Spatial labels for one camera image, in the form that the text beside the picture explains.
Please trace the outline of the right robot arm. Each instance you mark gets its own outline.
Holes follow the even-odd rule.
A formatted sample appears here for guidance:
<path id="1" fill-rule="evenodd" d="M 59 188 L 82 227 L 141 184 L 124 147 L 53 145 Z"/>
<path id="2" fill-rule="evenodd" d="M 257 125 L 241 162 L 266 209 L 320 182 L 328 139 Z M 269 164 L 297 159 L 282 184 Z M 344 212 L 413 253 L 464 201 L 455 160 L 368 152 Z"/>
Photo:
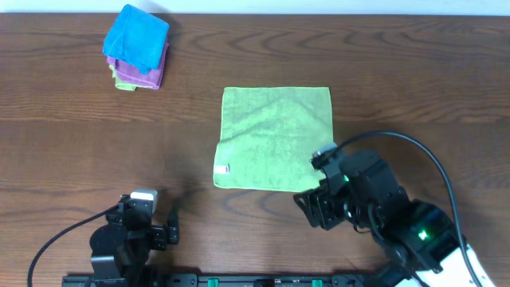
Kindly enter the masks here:
<path id="1" fill-rule="evenodd" d="M 376 151 L 327 151 L 312 159 L 320 185 L 293 196 L 310 225 L 330 230 L 349 222 L 367 228 L 391 264 L 368 286 L 491 286 L 469 245 L 439 207 L 409 199 Z"/>

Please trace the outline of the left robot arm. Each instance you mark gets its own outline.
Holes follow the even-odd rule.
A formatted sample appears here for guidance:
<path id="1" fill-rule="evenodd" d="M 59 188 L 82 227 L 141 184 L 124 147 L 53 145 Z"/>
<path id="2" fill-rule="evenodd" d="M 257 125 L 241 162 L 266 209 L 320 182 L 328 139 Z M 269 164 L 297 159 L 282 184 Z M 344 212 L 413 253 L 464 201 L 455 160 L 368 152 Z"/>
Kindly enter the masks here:
<path id="1" fill-rule="evenodd" d="M 167 223 L 152 223 L 150 203 L 123 203 L 107 213 L 108 224 L 90 240 L 92 282 L 97 286 L 164 286 L 155 268 L 146 265 L 152 250 L 179 243 L 179 208 L 173 206 Z"/>

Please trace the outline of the green microfiber cloth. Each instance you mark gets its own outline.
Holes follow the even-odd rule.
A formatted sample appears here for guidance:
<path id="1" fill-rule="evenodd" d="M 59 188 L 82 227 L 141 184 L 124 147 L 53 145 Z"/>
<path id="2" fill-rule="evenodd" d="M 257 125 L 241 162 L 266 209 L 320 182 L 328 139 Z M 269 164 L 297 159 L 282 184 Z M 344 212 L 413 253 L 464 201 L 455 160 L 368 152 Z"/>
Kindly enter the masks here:
<path id="1" fill-rule="evenodd" d="M 333 142 L 327 87 L 227 87 L 213 167 L 216 187 L 301 192 L 324 177 L 310 160 Z"/>

